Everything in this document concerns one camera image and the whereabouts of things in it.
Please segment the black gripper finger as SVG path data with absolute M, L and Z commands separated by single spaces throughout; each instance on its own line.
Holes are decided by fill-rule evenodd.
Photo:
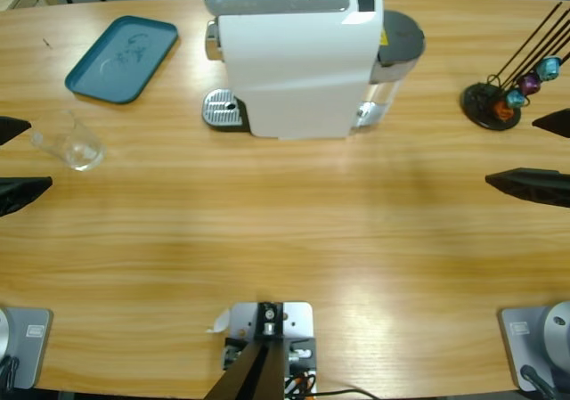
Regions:
M 29 121 L 20 118 L 0 117 L 0 145 L 8 143 L 13 138 L 31 128 Z
M 567 139 L 570 138 L 570 110 L 563 109 L 552 112 L 548 115 L 535 119 L 532 122 L 533 127 L 539 127 L 543 130 L 560 135 Z
M 2 177 L 0 216 L 7 216 L 26 207 L 53 185 L 46 177 Z
M 557 170 L 520 167 L 484 179 L 495 189 L 521 200 L 569 207 L 569 175 Z

